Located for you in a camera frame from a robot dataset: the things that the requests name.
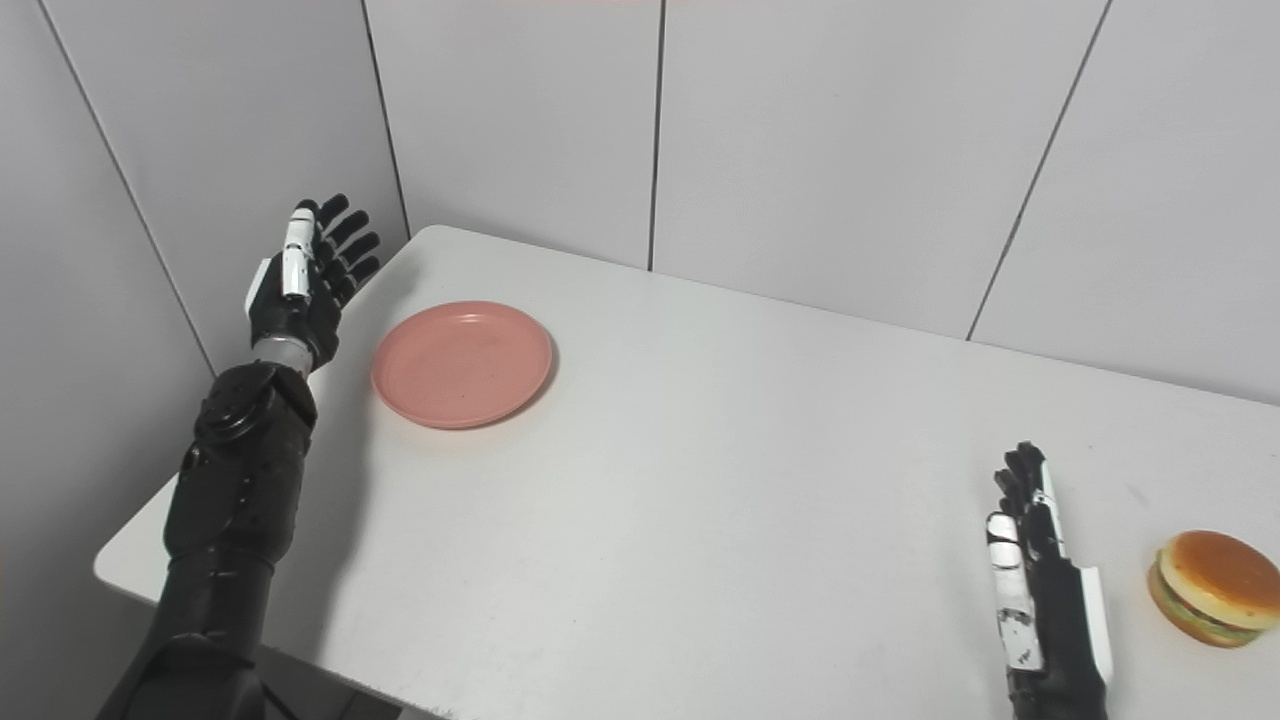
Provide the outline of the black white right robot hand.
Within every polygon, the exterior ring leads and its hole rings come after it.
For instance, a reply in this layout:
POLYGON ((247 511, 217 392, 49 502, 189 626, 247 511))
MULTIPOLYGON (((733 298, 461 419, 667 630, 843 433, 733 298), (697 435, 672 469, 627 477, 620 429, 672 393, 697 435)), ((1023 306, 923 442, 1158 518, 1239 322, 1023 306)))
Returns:
POLYGON ((1015 719, 1106 719, 1114 656, 1100 571, 1068 552, 1044 454, 1023 441, 995 473, 986 520, 1015 719))

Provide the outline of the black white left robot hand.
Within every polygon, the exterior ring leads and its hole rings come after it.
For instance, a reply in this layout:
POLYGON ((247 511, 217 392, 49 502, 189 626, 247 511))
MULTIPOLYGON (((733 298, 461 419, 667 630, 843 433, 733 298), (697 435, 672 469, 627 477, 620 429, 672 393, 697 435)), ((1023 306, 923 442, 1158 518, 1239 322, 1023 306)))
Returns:
POLYGON ((255 357, 303 374, 329 364, 346 306, 381 268, 380 247, 369 214, 347 195, 300 201, 282 249, 261 260, 246 295, 255 357))

